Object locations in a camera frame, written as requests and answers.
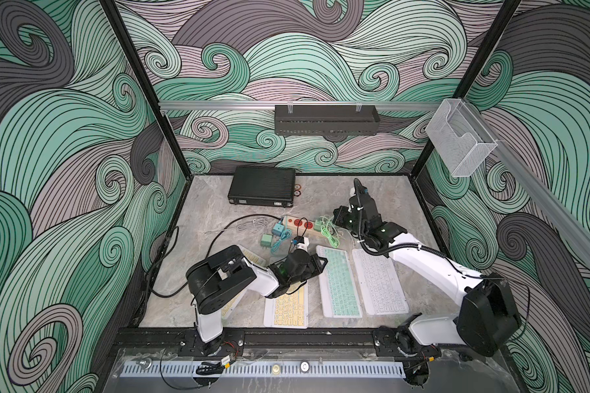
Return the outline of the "teal charger plug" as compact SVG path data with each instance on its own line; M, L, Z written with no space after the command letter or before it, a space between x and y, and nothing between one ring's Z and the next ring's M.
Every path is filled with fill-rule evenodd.
M274 236L280 237L284 231L285 226L283 226L283 224L276 223L271 232Z

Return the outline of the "light green charger plug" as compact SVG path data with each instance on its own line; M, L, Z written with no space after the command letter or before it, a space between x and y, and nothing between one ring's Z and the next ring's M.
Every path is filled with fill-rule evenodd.
M272 246L273 236L271 234L262 234L260 245L264 248L270 248Z

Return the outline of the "yellow wireless keyboard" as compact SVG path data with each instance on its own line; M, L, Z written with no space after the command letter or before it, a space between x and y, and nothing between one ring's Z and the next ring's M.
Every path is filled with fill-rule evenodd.
M240 292L232 297L227 304L221 309L221 319L226 321L229 319L231 314L234 312L234 309L239 305L239 302L242 300L244 294L247 291L247 285L249 284L249 278L251 277L250 273L246 273L245 268L248 268L251 265L257 266L257 268L265 268L267 267L267 261L260 257L260 255L251 252L249 249L239 245L239 249L241 250L242 254L244 255L244 260L246 260L246 265L239 266L234 270L234 274L231 277L233 282L232 289L240 289Z
M300 288L292 295L266 299L263 322L267 328L307 328L308 288Z

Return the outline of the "green wireless keyboard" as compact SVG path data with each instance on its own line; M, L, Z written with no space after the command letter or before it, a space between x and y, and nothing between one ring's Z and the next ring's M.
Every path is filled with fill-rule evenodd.
M319 276L324 317L360 319L362 308L347 252L317 246L316 254L327 260Z

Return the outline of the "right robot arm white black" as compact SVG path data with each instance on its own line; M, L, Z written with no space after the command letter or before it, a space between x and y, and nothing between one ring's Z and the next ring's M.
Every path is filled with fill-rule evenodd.
M375 199L360 185L354 186L346 206L334 210L334 224L347 229L369 257L410 268L456 304L453 314L414 314L402 323L397 330L401 351L466 346L491 357L522 327L511 285L503 276L466 268L399 224L383 220Z

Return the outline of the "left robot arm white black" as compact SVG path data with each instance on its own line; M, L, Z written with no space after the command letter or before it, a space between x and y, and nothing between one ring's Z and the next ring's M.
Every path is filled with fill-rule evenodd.
M267 299L285 296L291 286L324 273L328 263L327 258L298 248L261 267L251 262L237 245L196 263L188 269L186 279L201 341L208 344L221 339L221 310L242 291L255 291Z

